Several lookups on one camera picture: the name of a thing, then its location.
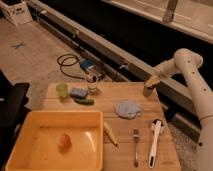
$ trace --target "yellow tray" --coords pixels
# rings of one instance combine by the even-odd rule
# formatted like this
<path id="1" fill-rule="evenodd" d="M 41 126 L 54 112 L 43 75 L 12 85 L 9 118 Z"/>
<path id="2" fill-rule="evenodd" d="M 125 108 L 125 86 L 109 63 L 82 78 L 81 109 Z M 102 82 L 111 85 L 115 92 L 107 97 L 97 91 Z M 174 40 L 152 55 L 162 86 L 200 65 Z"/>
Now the yellow tray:
<path id="1" fill-rule="evenodd" d="M 57 138 L 66 133 L 72 146 L 61 152 Z M 6 171 L 97 170 L 103 162 L 101 112 L 33 111 L 24 122 Z"/>

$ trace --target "small container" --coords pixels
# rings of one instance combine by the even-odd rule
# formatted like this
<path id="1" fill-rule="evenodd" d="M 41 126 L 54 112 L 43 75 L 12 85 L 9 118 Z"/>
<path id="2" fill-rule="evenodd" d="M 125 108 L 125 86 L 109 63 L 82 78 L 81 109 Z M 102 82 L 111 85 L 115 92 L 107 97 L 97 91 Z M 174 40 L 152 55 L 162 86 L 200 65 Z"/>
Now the small container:
<path id="1" fill-rule="evenodd" d="M 56 91 L 61 99 L 68 97 L 68 87 L 65 83 L 60 83 L 56 86 Z"/>
<path id="2" fill-rule="evenodd" d="M 86 82 L 89 93 L 95 93 L 97 91 L 98 86 L 98 76 L 96 74 L 87 74 Z"/>

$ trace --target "wooden tabletop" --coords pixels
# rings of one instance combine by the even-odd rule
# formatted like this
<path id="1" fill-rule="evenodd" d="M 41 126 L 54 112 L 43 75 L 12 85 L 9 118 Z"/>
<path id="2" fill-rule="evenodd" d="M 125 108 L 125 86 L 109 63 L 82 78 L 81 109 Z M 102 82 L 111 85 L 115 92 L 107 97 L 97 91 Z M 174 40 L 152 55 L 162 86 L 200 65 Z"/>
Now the wooden tabletop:
<path id="1" fill-rule="evenodd" d="M 99 110 L 104 114 L 104 121 L 108 122 L 117 137 L 118 147 L 115 147 L 104 137 L 104 171 L 131 171 L 131 170 L 173 170 L 180 171 L 180 163 L 172 137 L 166 124 L 161 104 L 156 91 L 151 96 L 144 97 L 142 94 L 142 82 L 100 82 L 98 93 L 89 94 L 88 98 L 95 100 L 92 106 L 85 106 L 75 103 L 71 98 L 61 101 L 56 92 L 57 83 L 51 83 L 48 87 L 43 102 L 44 110 Z M 69 91 L 72 87 L 84 88 L 83 82 L 68 83 Z M 121 119 L 114 111 L 115 104 L 122 100 L 131 99 L 142 108 L 141 116 L 133 120 Z M 148 168 L 148 157 L 153 139 L 153 132 L 150 130 L 154 119 L 162 119 L 165 123 L 163 134 L 159 136 L 158 152 L 154 169 Z M 134 143 L 133 129 L 140 131 L 139 167 L 134 167 Z"/>

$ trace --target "egg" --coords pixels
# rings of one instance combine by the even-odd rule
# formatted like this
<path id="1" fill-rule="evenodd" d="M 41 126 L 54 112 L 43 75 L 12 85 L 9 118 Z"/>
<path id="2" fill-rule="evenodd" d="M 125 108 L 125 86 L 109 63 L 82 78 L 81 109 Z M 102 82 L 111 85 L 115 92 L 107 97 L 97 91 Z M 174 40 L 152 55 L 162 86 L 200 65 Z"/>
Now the egg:
<path id="1" fill-rule="evenodd" d="M 57 146 L 60 149 L 70 148 L 72 146 L 70 136 L 68 134 L 65 134 L 65 133 L 59 135 L 58 139 L 57 139 Z"/>

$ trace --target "blue cloth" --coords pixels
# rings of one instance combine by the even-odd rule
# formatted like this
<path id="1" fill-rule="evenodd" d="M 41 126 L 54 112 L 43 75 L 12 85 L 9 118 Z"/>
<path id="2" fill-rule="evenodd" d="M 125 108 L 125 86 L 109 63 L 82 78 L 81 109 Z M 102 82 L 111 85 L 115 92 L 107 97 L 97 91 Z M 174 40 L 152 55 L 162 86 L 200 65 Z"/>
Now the blue cloth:
<path id="1" fill-rule="evenodd" d="M 134 119 L 141 112 L 141 108 L 133 100 L 123 100 L 115 105 L 115 111 L 121 118 Z"/>

